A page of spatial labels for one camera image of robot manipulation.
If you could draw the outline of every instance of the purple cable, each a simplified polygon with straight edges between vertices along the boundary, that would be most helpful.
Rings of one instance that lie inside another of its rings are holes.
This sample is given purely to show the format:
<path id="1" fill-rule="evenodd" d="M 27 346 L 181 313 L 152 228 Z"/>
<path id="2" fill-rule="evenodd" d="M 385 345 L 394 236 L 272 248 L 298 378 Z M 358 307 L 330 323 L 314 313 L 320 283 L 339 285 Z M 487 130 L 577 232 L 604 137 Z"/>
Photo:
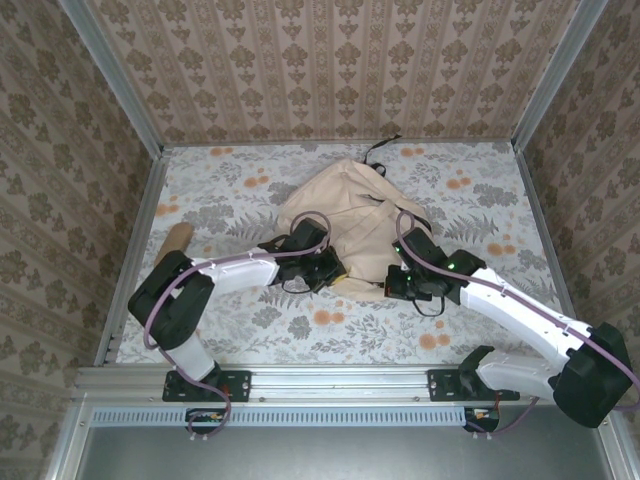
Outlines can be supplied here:
<path id="1" fill-rule="evenodd" d="M 536 406 L 536 403 L 538 403 L 538 400 L 540 400 L 538 397 L 533 397 L 533 399 L 531 400 L 531 403 L 529 404 L 527 409 L 524 412 L 522 412 L 518 416 L 518 418 L 516 418 L 513 422 L 511 422 L 506 427 L 501 428 L 500 430 L 496 430 L 495 432 L 487 432 L 481 426 L 476 425 L 475 423 L 470 422 L 468 420 L 467 420 L 467 425 L 469 425 L 470 427 L 475 428 L 476 430 L 478 430 L 478 433 L 484 433 L 487 437 L 495 437 L 496 435 L 502 435 L 503 433 L 507 433 L 508 431 L 513 430 L 518 425 L 520 425 L 522 423 L 522 421 L 524 420 L 524 418 L 527 415 L 529 415 L 529 412 L 531 412 L 531 410 L 533 410 L 533 407 Z"/>
<path id="2" fill-rule="evenodd" d="M 144 333 L 142 336 L 142 342 L 144 343 L 144 346 L 149 349 L 149 350 L 154 350 L 156 348 L 158 348 L 158 344 L 152 344 L 151 343 L 151 327 L 153 326 L 153 323 L 156 321 L 156 317 L 158 316 L 158 312 L 160 311 L 160 309 L 162 308 L 162 305 L 164 305 L 164 302 L 167 301 L 167 298 L 169 298 L 169 296 L 171 295 L 171 292 L 173 292 L 173 290 L 187 277 L 189 277 L 190 275 L 193 275 L 194 273 L 196 273 L 199 270 L 202 270 L 203 268 L 208 268 L 212 265 L 223 265 L 225 263 L 230 263 L 230 262 L 235 262 L 237 260 L 244 260 L 246 258 L 252 258 L 252 259 L 256 259 L 259 260 L 261 258 L 283 258 L 283 257 L 300 257 L 302 255 L 310 255 L 312 253 L 317 252 L 318 250 L 323 250 L 324 248 L 326 248 L 329 245 L 329 240 L 331 238 L 331 222 L 329 221 L 329 218 L 321 212 L 318 212 L 316 210 L 310 210 L 307 212 L 302 212 L 301 214 L 299 214 L 298 216 L 296 216 L 293 221 L 291 222 L 291 231 L 293 231 L 296 221 L 303 217 L 303 216 L 307 216 L 307 215 L 317 215 L 320 218 L 322 218 L 326 224 L 327 224 L 327 234 L 325 235 L 325 237 L 322 239 L 322 241 L 311 248 L 307 248 L 305 250 L 300 250 L 297 252 L 280 252 L 280 253 L 243 253 L 240 255 L 232 255 L 230 257 L 225 257 L 225 258 L 221 258 L 221 259 L 216 259 L 216 260 L 208 260 L 206 262 L 202 262 L 199 263 L 197 265 L 194 265 L 193 267 L 190 267 L 188 269 L 186 269 L 184 272 L 182 272 L 180 275 L 178 275 L 170 284 L 169 286 L 166 288 L 166 290 L 164 292 L 162 292 L 162 294 L 160 295 L 160 298 L 158 298 L 158 301 L 156 302 L 156 304 L 153 306 L 153 308 L 151 309 L 151 313 L 149 314 L 149 317 L 147 318 L 147 322 L 144 325 Z M 216 395 L 220 396 L 226 405 L 226 410 L 225 410 L 225 415 L 222 418 L 222 420 L 220 421 L 220 424 L 213 429 L 213 431 L 211 433 L 208 434 L 208 436 L 213 436 L 216 435 L 218 432 L 220 432 L 220 430 L 222 430 L 222 428 L 225 426 L 225 424 L 229 421 L 229 417 L 231 416 L 231 400 L 229 399 L 229 396 L 226 395 L 224 392 L 222 392 L 221 390 L 217 389 L 216 387 L 212 387 L 211 385 L 207 385 L 205 383 L 199 382 L 193 378 L 191 378 L 184 370 L 182 370 L 180 367 L 178 367 L 173 360 L 171 359 L 171 357 L 162 349 L 159 349 L 160 353 L 162 354 L 162 356 L 168 360 L 168 362 L 173 365 L 176 369 L 176 371 L 182 376 L 182 378 L 184 378 L 187 382 L 189 382 L 192 385 L 195 385 L 196 387 L 200 387 L 200 388 L 204 388 L 206 390 L 210 390 L 212 392 L 214 392 Z M 198 412 L 195 412 L 191 418 L 189 419 L 189 423 L 187 425 L 187 429 L 189 430 L 189 433 L 191 434 L 195 434 L 195 432 L 193 431 L 193 421 L 198 417 L 198 416 L 202 416 L 205 412 L 202 412 L 200 415 L 198 415 Z"/>
<path id="3" fill-rule="evenodd" d="M 398 236 L 398 241 L 400 242 L 400 245 L 402 245 L 402 248 L 404 248 L 405 251 L 407 252 L 407 254 L 413 260 L 415 260 L 418 264 L 420 264 L 423 267 L 425 267 L 426 269 L 431 270 L 432 272 L 438 273 L 440 275 L 445 275 L 447 277 L 455 278 L 455 279 L 458 279 L 458 280 L 463 280 L 465 282 L 471 282 L 471 283 L 477 283 L 477 284 L 480 284 L 480 285 L 484 285 L 485 287 L 489 287 L 489 288 L 491 288 L 493 290 L 496 290 L 496 291 L 500 292 L 502 295 L 506 295 L 509 298 L 512 298 L 513 300 L 515 300 L 519 304 L 527 307 L 532 312 L 537 313 L 538 315 L 540 315 L 545 320 L 550 321 L 556 327 L 561 328 L 563 330 L 566 330 L 567 333 L 573 335 L 578 340 L 580 340 L 581 342 L 587 344 L 590 348 L 592 348 L 593 350 L 598 352 L 600 355 L 602 355 L 604 358 L 609 360 L 612 364 L 614 364 L 617 368 L 619 368 L 622 371 L 622 373 L 624 373 L 629 378 L 629 380 L 631 380 L 631 383 L 633 383 L 633 385 L 636 387 L 636 390 L 638 391 L 638 393 L 640 393 L 640 379 L 638 379 L 638 377 L 631 371 L 631 369 L 629 369 L 624 363 L 622 363 L 616 357 L 614 357 L 609 352 L 607 352 L 600 345 L 596 344 L 593 340 L 591 340 L 588 337 L 585 337 L 582 333 L 578 332 L 577 330 L 574 330 L 573 328 L 568 327 L 566 324 L 562 323 L 560 320 L 558 320 L 558 319 L 554 318 L 553 316 L 549 315 L 547 312 L 545 312 L 541 308 L 537 307 L 536 305 L 533 305 L 532 303 L 528 302 L 526 299 L 522 298 L 521 296 L 516 295 L 512 291 L 505 290 L 501 285 L 497 285 L 495 283 L 489 282 L 487 280 L 483 280 L 481 278 L 474 278 L 474 277 L 469 277 L 467 275 L 461 275 L 459 273 L 451 272 L 449 270 L 445 270 L 443 268 L 438 268 L 435 265 L 431 265 L 430 263 L 425 262 L 422 258 L 420 258 L 418 255 L 416 255 L 411 250 L 409 245 L 407 245 L 407 242 L 405 242 L 404 238 L 402 238 L 402 227 L 400 225 L 400 222 L 401 222 L 402 218 L 405 215 L 409 216 L 409 218 L 411 219 L 411 227 L 409 227 L 409 229 L 411 229 L 411 228 L 413 228 L 415 226 L 415 218 L 414 218 L 413 214 L 411 212 L 408 212 L 407 210 L 404 210 L 404 211 L 400 212 L 400 214 L 398 215 L 398 218 L 396 219 L 396 234 Z M 640 409 L 640 398 L 638 398 L 638 401 L 636 401 L 636 403 L 634 405 L 624 405 L 624 406 L 619 406 L 619 407 L 615 407 L 614 408 L 614 410 L 618 410 L 618 411 L 621 411 L 621 412 L 633 412 L 633 411 L 636 411 L 638 409 Z"/>

